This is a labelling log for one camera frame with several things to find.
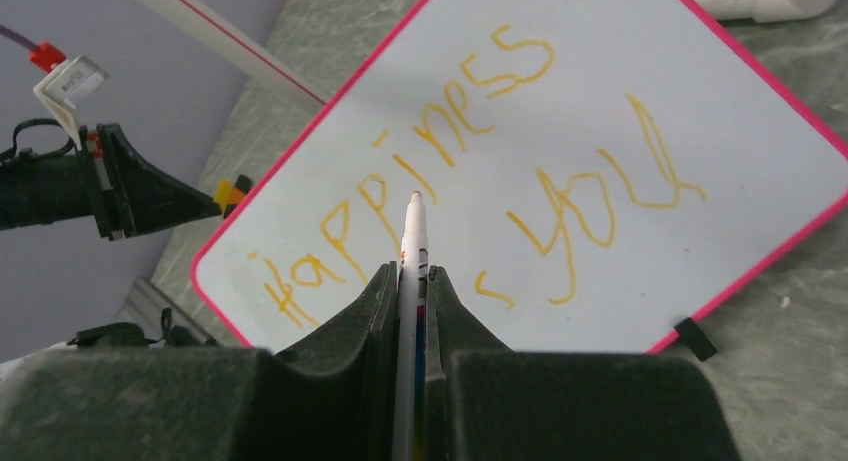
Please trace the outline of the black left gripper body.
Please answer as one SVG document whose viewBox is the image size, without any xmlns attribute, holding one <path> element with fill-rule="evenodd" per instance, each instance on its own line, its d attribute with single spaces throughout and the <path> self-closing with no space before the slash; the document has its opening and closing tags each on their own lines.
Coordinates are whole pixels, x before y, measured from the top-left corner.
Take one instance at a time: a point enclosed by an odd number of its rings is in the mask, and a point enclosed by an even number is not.
<svg viewBox="0 0 848 461">
<path fill-rule="evenodd" d="M 91 154 L 37 157 L 26 151 L 1 165 L 3 230 L 88 216 L 104 229 L 104 191 Z"/>
</svg>

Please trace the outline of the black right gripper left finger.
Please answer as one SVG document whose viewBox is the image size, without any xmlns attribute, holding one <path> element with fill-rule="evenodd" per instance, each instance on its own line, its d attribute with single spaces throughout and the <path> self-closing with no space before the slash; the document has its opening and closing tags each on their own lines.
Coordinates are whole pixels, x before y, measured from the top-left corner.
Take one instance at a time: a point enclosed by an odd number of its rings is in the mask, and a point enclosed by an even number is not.
<svg viewBox="0 0 848 461">
<path fill-rule="evenodd" d="M 397 268 L 279 353 L 92 347 L 1 386 L 5 460 L 386 460 Z"/>
</svg>

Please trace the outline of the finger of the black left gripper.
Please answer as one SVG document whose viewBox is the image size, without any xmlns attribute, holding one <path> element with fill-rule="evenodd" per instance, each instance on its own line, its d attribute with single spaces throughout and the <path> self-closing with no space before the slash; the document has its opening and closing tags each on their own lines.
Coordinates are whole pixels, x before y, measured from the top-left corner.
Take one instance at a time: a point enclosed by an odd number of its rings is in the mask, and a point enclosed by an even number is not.
<svg viewBox="0 0 848 461">
<path fill-rule="evenodd" d="M 96 127 L 103 150 L 116 231 L 124 238 L 144 236 L 176 226 L 217 217 L 213 198 L 172 177 L 144 159 L 117 124 Z"/>
</svg>

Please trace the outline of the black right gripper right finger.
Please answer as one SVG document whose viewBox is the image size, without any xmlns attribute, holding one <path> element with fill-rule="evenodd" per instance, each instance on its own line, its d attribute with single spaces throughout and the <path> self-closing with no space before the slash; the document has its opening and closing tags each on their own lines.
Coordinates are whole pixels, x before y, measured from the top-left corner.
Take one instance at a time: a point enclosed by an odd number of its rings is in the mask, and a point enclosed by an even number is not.
<svg viewBox="0 0 848 461">
<path fill-rule="evenodd" d="M 736 460 L 703 372 L 676 357 L 519 352 L 427 276 L 427 460 Z"/>
</svg>

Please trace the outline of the yellow marker pen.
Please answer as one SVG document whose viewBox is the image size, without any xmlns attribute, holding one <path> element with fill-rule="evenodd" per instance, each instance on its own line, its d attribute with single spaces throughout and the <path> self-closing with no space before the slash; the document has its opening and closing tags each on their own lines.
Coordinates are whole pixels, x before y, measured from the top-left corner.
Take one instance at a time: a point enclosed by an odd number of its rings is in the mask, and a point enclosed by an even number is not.
<svg viewBox="0 0 848 461">
<path fill-rule="evenodd" d="M 398 349 L 391 452 L 393 460 L 414 458 L 418 311 L 426 297 L 427 246 L 426 207 L 421 192 L 415 191 L 406 209 L 397 289 Z"/>
</svg>

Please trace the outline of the pink framed whiteboard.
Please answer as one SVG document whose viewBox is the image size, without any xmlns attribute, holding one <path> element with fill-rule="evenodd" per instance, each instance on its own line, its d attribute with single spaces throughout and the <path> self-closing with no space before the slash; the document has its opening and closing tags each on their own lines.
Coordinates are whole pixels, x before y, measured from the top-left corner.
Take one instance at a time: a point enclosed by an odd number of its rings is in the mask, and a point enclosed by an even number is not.
<svg viewBox="0 0 848 461">
<path fill-rule="evenodd" d="M 282 350 L 426 201 L 429 259 L 504 343 L 656 352 L 847 202 L 847 146 L 694 0 L 420 0 L 197 254 Z"/>
</svg>

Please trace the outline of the orange black whiteboard eraser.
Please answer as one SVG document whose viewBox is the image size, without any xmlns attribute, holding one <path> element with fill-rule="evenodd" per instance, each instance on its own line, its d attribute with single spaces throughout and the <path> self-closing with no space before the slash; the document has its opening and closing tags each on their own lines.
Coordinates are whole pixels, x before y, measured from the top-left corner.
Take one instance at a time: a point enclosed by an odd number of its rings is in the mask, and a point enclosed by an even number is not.
<svg viewBox="0 0 848 461">
<path fill-rule="evenodd" d="M 221 211 L 223 219 L 236 210 L 253 186 L 253 179 L 244 174 L 239 174 L 234 180 L 222 179 L 219 182 L 213 201 Z"/>
</svg>

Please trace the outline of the white PVC pipe frame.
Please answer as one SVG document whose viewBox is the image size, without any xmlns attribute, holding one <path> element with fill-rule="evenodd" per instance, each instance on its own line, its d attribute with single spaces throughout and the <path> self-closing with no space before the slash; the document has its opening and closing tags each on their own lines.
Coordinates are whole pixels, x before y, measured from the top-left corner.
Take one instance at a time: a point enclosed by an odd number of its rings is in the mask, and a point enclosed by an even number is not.
<svg viewBox="0 0 848 461">
<path fill-rule="evenodd" d="M 694 0 L 717 21 L 773 23 L 806 20 L 831 9 L 837 0 Z"/>
</svg>

